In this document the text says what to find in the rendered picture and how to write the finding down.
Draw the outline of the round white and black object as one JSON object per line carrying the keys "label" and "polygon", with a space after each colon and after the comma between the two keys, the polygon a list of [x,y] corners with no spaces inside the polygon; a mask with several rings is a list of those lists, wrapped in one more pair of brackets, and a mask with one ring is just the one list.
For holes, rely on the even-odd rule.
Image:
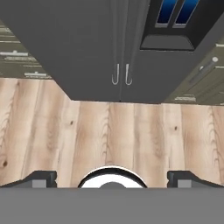
{"label": "round white and black object", "polygon": [[116,183],[122,188],[146,188],[144,180],[135,172],[118,166],[105,165],[87,173],[80,183],[79,188],[103,188],[110,183]]}

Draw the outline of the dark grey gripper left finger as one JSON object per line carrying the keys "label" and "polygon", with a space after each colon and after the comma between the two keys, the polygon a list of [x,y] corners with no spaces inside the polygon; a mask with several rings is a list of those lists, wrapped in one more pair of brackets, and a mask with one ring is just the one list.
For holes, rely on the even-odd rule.
{"label": "dark grey gripper left finger", "polygon": [[0,185],[0,188],[20,187],[20,188],[56,188],[56,171],[33,171],[27,177]]}

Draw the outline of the olive cupboard cabinet run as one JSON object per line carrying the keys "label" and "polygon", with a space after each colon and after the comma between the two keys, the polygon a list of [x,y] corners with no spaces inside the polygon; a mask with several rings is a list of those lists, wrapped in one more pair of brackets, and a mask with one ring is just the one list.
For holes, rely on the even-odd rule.
{"label": "olive cupboard cabinet run", "polygon": [[[219,61],[215,67],[206,73],[195,83],[189,80],[204,66],[212,57]],[[165,103],[190,103],[199,104],[206,94],[224,81],[224,42],[218,43],[204,57],[204,59],[187,75],[180,85],[166,98]]]}

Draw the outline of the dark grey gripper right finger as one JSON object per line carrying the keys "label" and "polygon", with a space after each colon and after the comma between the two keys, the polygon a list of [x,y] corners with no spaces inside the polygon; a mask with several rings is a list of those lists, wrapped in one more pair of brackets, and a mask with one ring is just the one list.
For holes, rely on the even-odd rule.
{"label": "dark grey gripper right finger", "polygon": [[168,171],[168,188],[193,188],[193,187],[214,187],[224,188],[224,185],[201,179],[191,171]]}

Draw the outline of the olive drawer cabinet run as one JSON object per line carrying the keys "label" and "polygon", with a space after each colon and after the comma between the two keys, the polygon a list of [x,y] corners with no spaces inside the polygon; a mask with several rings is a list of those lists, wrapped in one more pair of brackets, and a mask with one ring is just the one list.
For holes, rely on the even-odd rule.
{"label": "olive drawer cabinet run", "polygon": [[[21,44],[9,27],[0,20],[0,52],[18,51],[29,53]],[[26,77],[24,73],[39,72],[47,74],[47,77]],[[51,80],[52,77],[39,64],[39,62],[29,53],[26,57],[11,57],[0,55],[0,77],[18,79],[40,79]]]}

